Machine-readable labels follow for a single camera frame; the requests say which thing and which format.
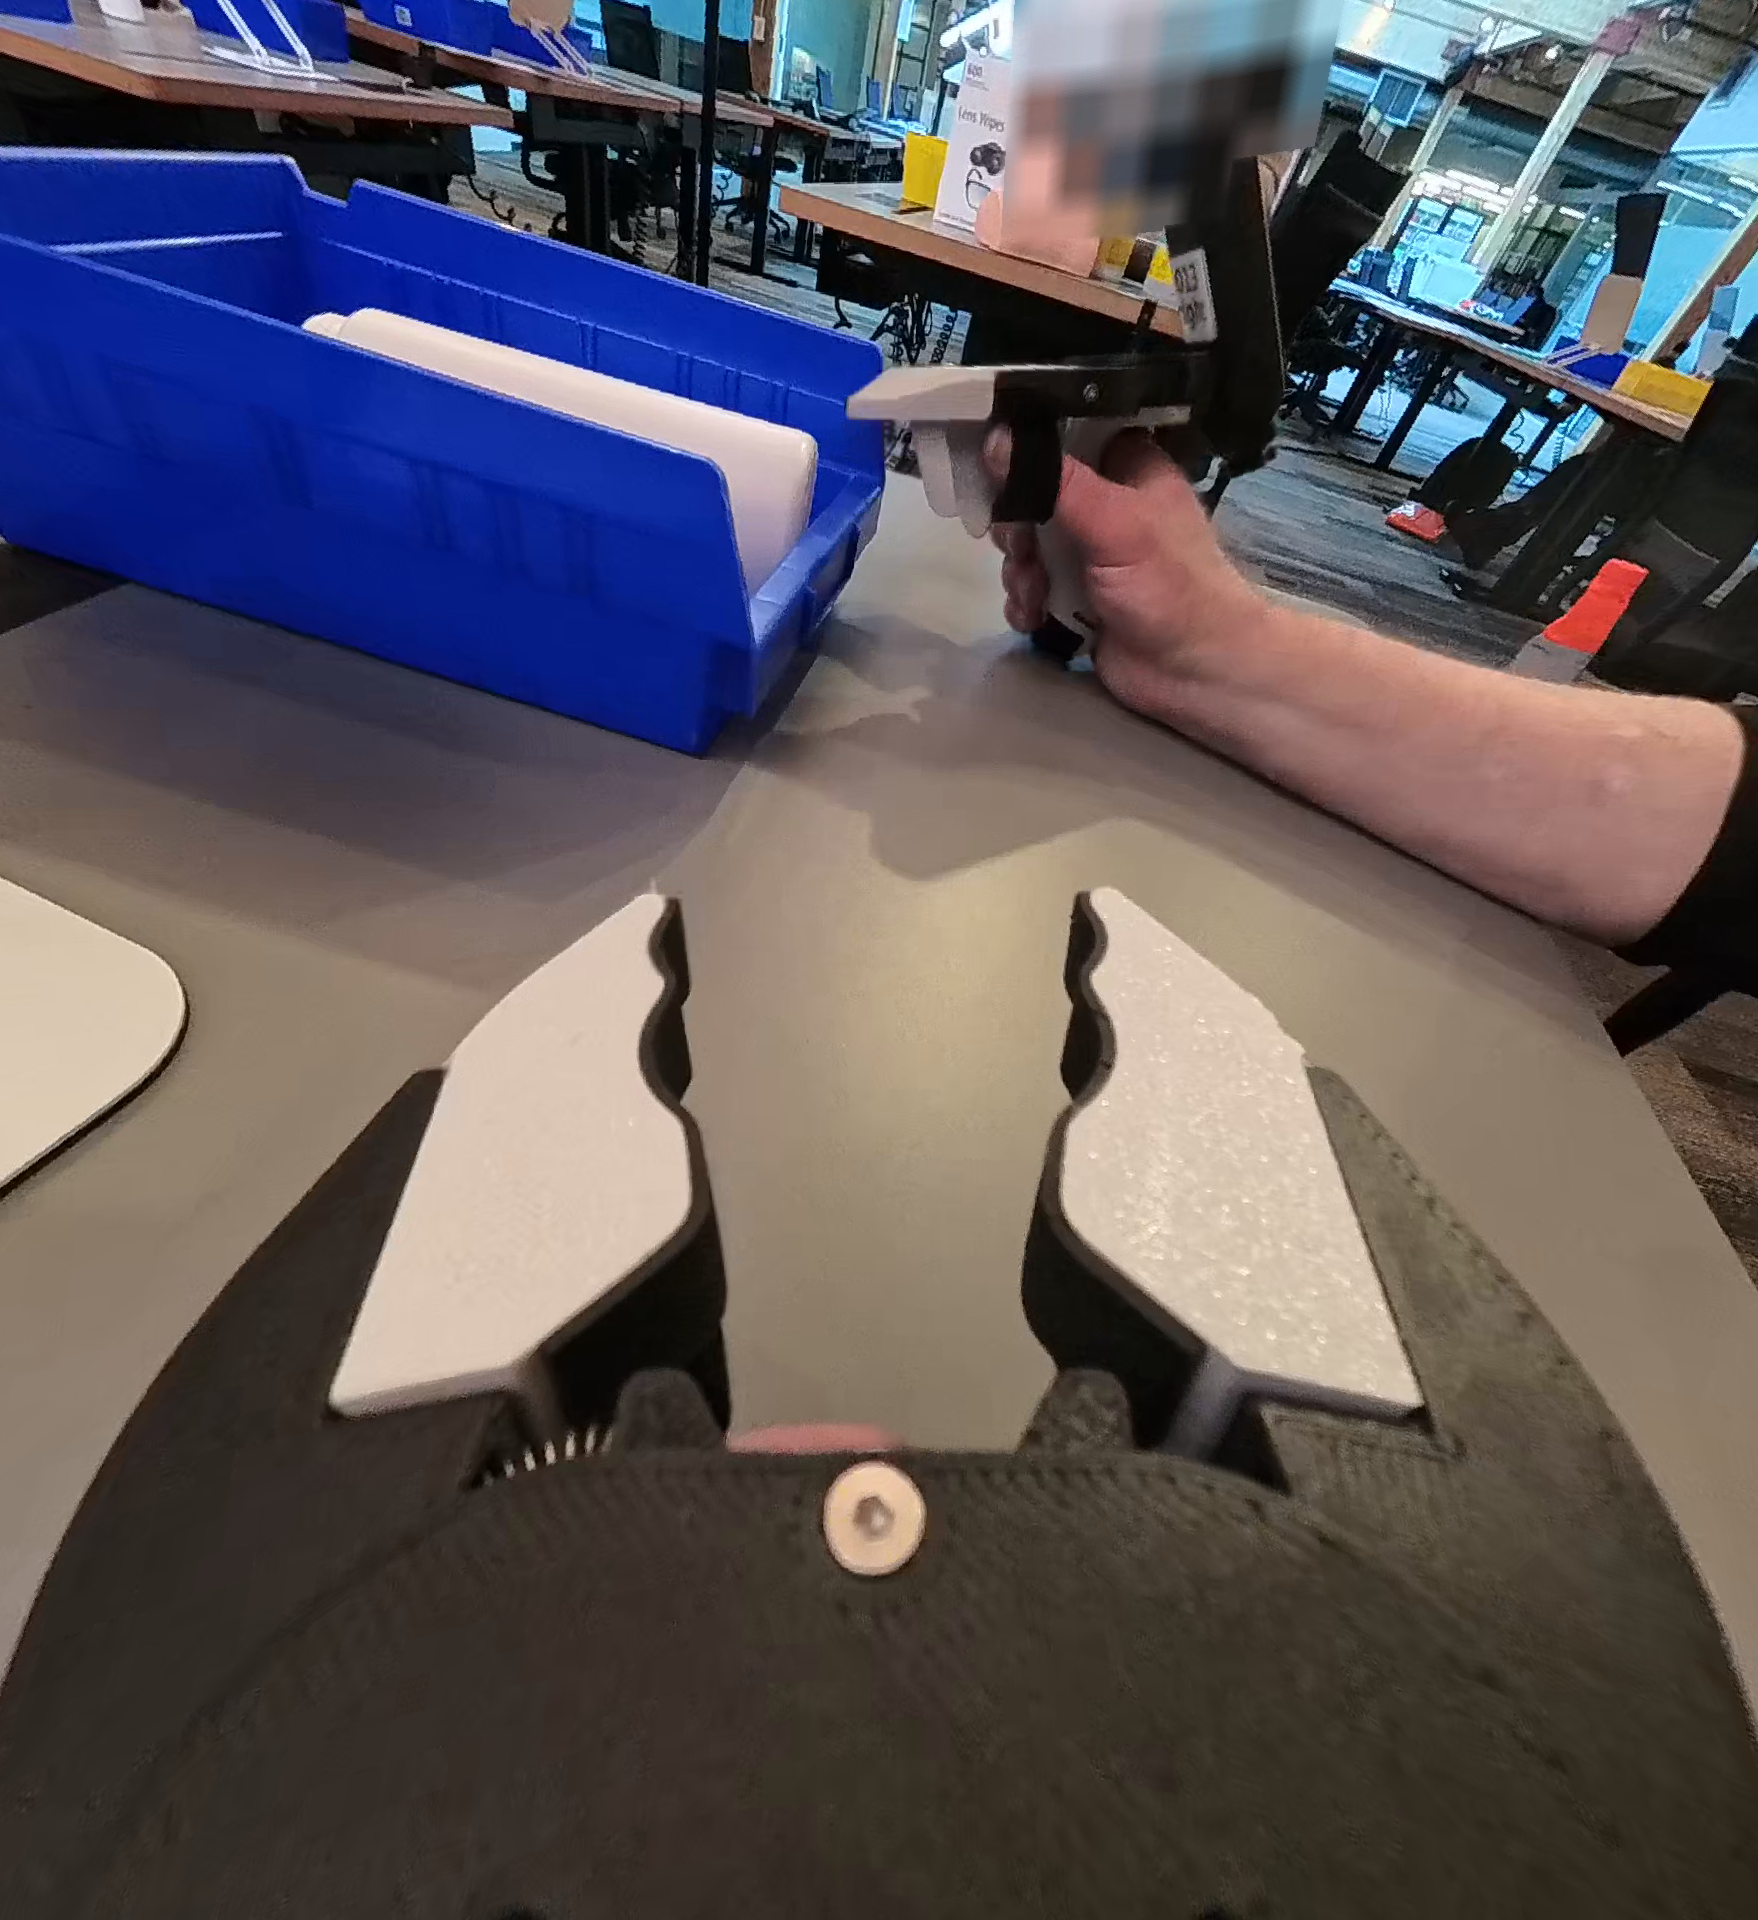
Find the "black office chair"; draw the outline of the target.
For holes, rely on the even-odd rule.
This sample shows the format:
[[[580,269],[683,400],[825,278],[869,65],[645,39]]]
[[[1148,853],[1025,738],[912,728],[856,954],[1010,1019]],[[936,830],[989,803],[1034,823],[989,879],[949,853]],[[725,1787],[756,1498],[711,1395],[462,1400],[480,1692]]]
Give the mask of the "black office chair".
[[[1266,209],[1279,372],[1288,372],[1307,321],[1353,255],[1371,244],[1406,175],[1373,158],[1360,132],[1347,126],[1324,147],[1255,158],[1255,178]]]
[[[1586,680],[1659,690],[1655,651],[1758,541],[1758,319],[1725,349],[1698,418],[1659,460],[1601,551],[1642,572]]]

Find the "orange traffic cone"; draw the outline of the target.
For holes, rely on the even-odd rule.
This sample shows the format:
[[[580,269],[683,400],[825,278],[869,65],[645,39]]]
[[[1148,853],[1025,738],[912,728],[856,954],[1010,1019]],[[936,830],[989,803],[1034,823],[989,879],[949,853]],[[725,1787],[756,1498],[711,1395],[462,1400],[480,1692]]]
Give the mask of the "orange traffic cone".
[[[1585,680],[1646,580],[1649,571],[1641,564],[1623,559],[1605,562],[1562,613],[1522,644],[1506,676],[1550,686]]]

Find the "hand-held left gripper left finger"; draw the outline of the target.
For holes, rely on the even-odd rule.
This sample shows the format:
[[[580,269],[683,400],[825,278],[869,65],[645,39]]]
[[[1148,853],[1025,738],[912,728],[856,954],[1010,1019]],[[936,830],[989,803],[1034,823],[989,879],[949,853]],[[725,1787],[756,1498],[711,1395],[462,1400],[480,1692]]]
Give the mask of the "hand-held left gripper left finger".
[[[349,1419],[502,1395],[607,1429],[638,1371],[722,1352],[723,1256],[686,1113],[677,900],[640,894],[445,1061],[333,1379]]]

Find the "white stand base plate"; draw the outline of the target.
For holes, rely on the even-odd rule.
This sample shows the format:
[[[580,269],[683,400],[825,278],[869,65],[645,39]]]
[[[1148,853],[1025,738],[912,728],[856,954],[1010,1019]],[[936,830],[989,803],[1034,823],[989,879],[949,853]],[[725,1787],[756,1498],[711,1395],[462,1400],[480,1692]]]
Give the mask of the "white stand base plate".
[[[150,1083],[186,1025],[163,958],[0,875],[0,1194]]]

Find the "person's right hand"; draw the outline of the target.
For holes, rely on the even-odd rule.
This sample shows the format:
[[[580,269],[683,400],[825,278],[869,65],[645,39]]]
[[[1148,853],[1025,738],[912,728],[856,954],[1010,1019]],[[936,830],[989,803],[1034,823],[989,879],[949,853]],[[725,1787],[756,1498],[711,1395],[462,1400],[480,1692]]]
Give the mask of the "person's right hand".
[[[1202,735],[1212,695],[1266,638],[1272,605],[1232,567],[1180,466],[1128,428],[1094,466],[1062,462],[1051,522],[989,528],[1010,627],[1025,635],[1065,602],[1041,537],[1078,567],[1088,651],[1107,691],[1153,722]]]

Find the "white bottle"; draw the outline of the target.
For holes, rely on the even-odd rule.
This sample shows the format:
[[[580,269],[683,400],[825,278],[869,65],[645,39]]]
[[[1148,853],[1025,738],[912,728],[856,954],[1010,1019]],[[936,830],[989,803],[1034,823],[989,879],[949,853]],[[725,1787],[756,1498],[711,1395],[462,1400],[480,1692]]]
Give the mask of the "white bottle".
[[[322,311],[307,316],[302,329],[717,466],[750,593],[770,582],[809,527],[818,441],[805,429],[494,345],[384,308],[363,306],[349,315]]]

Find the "wooden top desk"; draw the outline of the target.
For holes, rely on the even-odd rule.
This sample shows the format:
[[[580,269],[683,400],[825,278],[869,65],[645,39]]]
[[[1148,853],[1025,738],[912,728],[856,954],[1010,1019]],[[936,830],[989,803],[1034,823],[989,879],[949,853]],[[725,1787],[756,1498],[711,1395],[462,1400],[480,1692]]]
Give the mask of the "wooden top desk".
[[[1492,580],[1487,602],[1498,611],[1530,615],[1545,608],[1553,591],[1586,539],[1617,505],[1620,497],[1617,488],[1632,464],[1634,448],[1641,441],[1682,443],[1696,424],[1693,418],[1598,385],[1571,367],[1513,349],[1468,325],[1421,313],[1357,283],[1334,281],[1330,300],[1369,313],[1378,323],[1343,403],[1328,419],[1328,429],[1336,436],[1349,438],[1357,431],[1371,395],[1381,386],[1401,349],[1408,342],[1429,349],[1429,362],[1412,383],[1404,410],[1374,458],[1378,471],[1391,467],[1419,413],[1440,392],[1455,365],[1468,358],[1498,369],[1509,385],[1506,405],[1495,419],[1498,431],[1503,431],[1508,419],[1520,411],[1550,413],[1554,402],[1586,410],[1605,421],[1593,446],[1593,467],[1575,476],[1567,492],[1537,519],[1530,537],[1515,544],[1509,564]]]
[[[326,120],[510,129],[510,109],[358,60],[315,62],[229,51],[189,15],[138,24],[85,11],[77,21],[0,11],[0,58],[124,98]]]
[[[968,231],[942,226],[927,209],[903,209],[895,181],[789,181],[777,192],[777,205],[794,223],[822,228],[869,251],[901,254],[949,273],[1098,315],[1109,323],[1135,325],[1148,308],[1148,329],[1171,342],[1180,341],[1178,308],[1160,288],[1141,290],[1128,283],[1072,273],[988,248]]]

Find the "person's right forearm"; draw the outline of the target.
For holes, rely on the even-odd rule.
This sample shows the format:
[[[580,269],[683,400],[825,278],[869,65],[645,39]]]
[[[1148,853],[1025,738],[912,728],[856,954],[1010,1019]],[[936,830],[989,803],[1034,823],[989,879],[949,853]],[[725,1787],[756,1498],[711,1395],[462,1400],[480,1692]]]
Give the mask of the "person's right forearm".
[[[1758,999],[1758,707],[1232,611],[1173,655],[1181,731],[1540,923]]]

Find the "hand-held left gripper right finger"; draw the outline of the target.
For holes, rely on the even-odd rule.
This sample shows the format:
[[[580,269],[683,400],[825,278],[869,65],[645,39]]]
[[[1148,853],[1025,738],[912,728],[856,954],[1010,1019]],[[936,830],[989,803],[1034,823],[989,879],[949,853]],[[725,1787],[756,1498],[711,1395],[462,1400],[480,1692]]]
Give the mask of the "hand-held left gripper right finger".
[[[1423,1410],[1301,1043],[1113,887],[1070,908],[1058,1076],[1019,1270],[1058,1371],[1209,1458],[1252,1404]]]

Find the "black slanted stand leg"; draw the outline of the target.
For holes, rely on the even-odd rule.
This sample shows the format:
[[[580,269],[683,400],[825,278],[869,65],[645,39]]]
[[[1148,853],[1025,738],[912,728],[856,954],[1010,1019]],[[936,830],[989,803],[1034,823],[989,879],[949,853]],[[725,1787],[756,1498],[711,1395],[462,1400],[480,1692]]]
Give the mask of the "black slanted stand leg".
[[[1698,1019],[1727,991],[1724,977],[1711,972],[1669,967],[1642,982],[1602,1021],[1602,1031],[1624,1058]]]

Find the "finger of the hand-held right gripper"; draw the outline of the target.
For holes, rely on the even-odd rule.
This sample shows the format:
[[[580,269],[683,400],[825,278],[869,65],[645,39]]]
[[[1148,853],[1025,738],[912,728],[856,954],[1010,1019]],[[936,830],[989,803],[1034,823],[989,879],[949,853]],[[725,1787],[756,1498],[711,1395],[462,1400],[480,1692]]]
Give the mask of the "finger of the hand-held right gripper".
[[[992,419],[1187,419],[1200,400],[1195,351],[1062,362],[891,367],[847,398],[847,418],[895,424]]]
[[[998,455],[1002,421],[914,419],[909,425],[917,471],[931,512],[958,522],[971,539],[984,539],[1002,522]]]

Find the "small blue plastic bin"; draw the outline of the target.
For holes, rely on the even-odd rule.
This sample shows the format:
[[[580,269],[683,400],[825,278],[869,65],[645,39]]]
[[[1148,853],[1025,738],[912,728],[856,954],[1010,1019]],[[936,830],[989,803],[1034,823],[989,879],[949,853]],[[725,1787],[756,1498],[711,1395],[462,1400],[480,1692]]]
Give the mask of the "small blue plastic bin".
[[[593,75],[589,41],[573,35],[574,1],[460,1],[448,4],[466,53],[519,60],[568,76]]]

